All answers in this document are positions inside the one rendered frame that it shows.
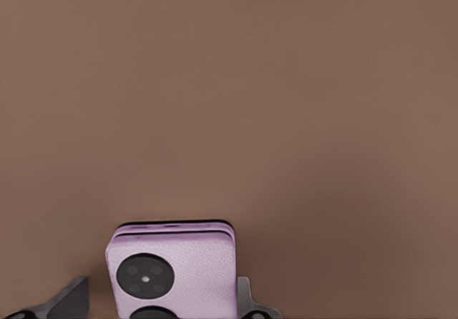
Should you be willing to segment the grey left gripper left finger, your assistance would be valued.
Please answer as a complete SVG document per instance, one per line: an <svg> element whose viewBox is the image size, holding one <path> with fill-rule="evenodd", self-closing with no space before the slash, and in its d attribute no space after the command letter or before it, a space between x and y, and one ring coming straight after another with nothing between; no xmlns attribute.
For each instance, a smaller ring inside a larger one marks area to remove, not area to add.
<svg viewBox="0 0 458 319"><path fill-rule="evenodd" d="M79 276L53 298L7 315L4 319L87 319L89 313L89 278Z"/></svg>

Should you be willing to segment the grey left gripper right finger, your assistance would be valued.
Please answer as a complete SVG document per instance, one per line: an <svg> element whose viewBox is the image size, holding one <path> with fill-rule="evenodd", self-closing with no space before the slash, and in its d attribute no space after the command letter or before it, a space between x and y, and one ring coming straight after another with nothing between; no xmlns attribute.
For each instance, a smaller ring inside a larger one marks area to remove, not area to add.
<svg viewBox="0 0 458 319"><path fill-rule="evenodd" d="M254 301L246 276L237 277L237 306L238 319L283 319L279 310Z"/></svg>

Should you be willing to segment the purple flip phone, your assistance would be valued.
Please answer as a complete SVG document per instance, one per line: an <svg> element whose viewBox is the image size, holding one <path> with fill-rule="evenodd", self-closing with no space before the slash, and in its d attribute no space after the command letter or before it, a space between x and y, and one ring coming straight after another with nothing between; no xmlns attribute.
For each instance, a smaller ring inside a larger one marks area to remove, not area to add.
<svg viewBox="0 0 458 319"><path fill-rule="evenodd" d="M224 220L127 222L105 250L119 319L237 319L235 233Z"/></svg>

